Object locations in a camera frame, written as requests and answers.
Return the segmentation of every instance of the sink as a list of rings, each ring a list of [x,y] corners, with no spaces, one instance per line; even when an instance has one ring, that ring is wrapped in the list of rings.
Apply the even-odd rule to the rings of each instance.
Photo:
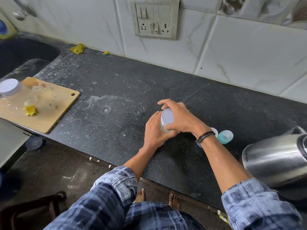
[[[29,38],[0,41],[0,81],[33,77],[59,56],[60,49]]]

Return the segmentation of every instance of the person's right hand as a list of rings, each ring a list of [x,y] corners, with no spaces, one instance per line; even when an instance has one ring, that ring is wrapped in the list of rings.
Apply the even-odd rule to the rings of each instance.
[[[164,99],[158,102],[162,105],[162,110],[171,108],[174,116],[174,122],[165,126],[166,130],[177,130],[183,132],[191,132],[196,138],[199,138],[202,134],[212,131],[210,127],[204,124],[201,120],[195,117],[185,107],[182,102],[175,103],[170,99]]]

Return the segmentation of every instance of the tiled floor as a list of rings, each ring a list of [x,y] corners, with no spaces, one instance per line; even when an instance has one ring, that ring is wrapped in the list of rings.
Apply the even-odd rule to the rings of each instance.
[[[0,190],[2,197],[0,208],[55,194],[60,190],[67,193],[65,205],[69,208],[90,190],[97,178],[108,171],[107,167],[89,161],[75,150],[55,142],[47,142],[40,150],[27,151],[10,169],[3,184],[7,185],[7,189],[5,192],[3,189]],[[139,188],[143,187],[146,190],[147,201],[167,203],[169,196],[167,189],[140,181]],[[207,230],[230,230],[230,227],[216,214],[190,201],[180,199],[180,210],[192,215]],[[50,221],[48,214],[43,213],[27,213],[24,215],[26,218],[20,218],[19,222],[27,226],[26,229],[42,229]]]

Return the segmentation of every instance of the countertop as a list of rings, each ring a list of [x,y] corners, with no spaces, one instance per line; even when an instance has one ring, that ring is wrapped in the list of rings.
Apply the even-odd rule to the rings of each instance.
[[[306,104],[89,48],[75,55],[69,44],[38,39],[62,53],[35,77],[81,93],[44,136],[108,163],[122,165],[138,152],[145,123],[165,98],[184,102],[219,132],[231,130],[234,138],[225,147],[237,159],[251,143],[295,125],[307,129]],[[143,177],[223,209],[209,161],[190,133],[159,148]]]

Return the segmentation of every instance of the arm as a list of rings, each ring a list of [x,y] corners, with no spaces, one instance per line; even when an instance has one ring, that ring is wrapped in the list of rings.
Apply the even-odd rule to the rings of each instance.
[[[122,229],[148,161],[158,147],[179,133],[160,129],[161,113],[156,112],[146,123],[144,146],[139,152],[98,178],[88,193],[45,229]]]
[[[197,139],[211,131],[183,103],[166,99],[158,104],[164,104],[162,110],[171,108],[173,111],[174,122],[165,127],[167,130],[191,132]],[[222,202],[235,230],[302,229],[296,209],[280,201],[275,192],[253,178],[214,135],[205,138],[201,145],[223,193]]]

